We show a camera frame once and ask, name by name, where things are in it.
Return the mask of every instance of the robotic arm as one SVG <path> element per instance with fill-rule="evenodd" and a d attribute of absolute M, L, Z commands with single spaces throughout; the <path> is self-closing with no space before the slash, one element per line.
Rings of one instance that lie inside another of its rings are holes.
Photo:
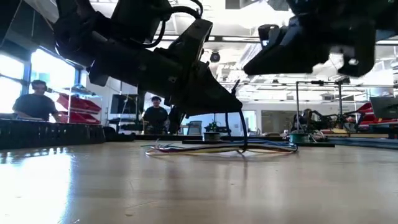
<path fill-rule="evenodd" d="M 248 75 L 312 73 L 330 52 L 343 54 L 339 73 L 360 77 L 374 65 L 375 42 L 397 35 L 398 1 L 287 0 L 288 26 L 258 28 L 263 49 L 244 67 Z"/>
<path fill-rule="evenodd" d="M 113 77 L 138 86 L 139 92 L 149 91 L 175 105 L 180 116 L 240 111 L 241 102 L 200 61 L 213 24 L 195 10 L 171 7 L 168 0 L 119 0 L 108 19 L 89 0 L 57 0 L 57 6 L 56 48 L 61 56 L 86 66 L 91 83 L 105 86 Z M 168 49 L 148 50 L 161 41 L 175 12 L 196 20 Z M 160 23 L 159 38 L 152 42 Z"/>

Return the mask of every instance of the man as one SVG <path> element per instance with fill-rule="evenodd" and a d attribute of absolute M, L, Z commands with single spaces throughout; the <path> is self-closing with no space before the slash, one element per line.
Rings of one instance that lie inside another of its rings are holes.
<path fill-rule="evenodd" d="M 145 111 L 143 120 L 148 122 L 148 133 L 149 134 L 162 134 L 165 122 L 167 121 L 167 111 L 160 106 L 162 100 L 158 96 L 152 97 L 152 104 L 150 108 Z"/>
<path fill-rule="evenodd" d="M 59 115 L 55 109 L 55 103 L 44 95 L 47 90 L 46 83 L 42 80 L 32 81 L 33 94 L 20 96 L 12 108 L 20 118 L 36 118 L 49 121 L 49 114 L 52 114 L 56 122 L 59 122 Z"/>

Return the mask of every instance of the table surface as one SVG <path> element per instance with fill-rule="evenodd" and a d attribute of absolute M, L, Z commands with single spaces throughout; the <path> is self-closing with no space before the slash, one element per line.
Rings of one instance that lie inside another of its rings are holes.
<path fill-rule="evenodd" d="M 148 157 L 144 144 L 0 151 L 0 223 L 398 223 L 398 151 Z"/>

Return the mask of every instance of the monitor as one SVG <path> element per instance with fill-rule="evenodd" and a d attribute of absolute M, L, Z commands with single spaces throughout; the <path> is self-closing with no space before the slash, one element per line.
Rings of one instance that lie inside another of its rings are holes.
<path fill-rule="evenodd" d="M 0 0 L 0 47 L 14 20 L 22 0 Z"/>
<path fill-rule="evenodd" d="M 130 95 L 130 94 L 113 95 L 112 104 L 111 104 L 111 114 L 135 114 L 136 97 L 137 95 Z"/>
<path fill-rule="evenodd" d="M 374 116 L 378 119 L 398 118 L 398 98 L 370 97 Z"/>

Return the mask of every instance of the green component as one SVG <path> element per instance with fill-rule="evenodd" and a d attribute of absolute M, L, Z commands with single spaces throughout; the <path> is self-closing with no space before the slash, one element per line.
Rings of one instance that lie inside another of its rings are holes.
<path fill-rule="evenodd" d="M 217 130 L 217 122 L 212 122 L 209 124 L 210 131 L 216 131 Z"/>
<path fill-rule="evenodd" d="M 292 133 L 289 135 L 291 143 L 309 143 L 311 142 L 310 136 L 306 133 Z"/>

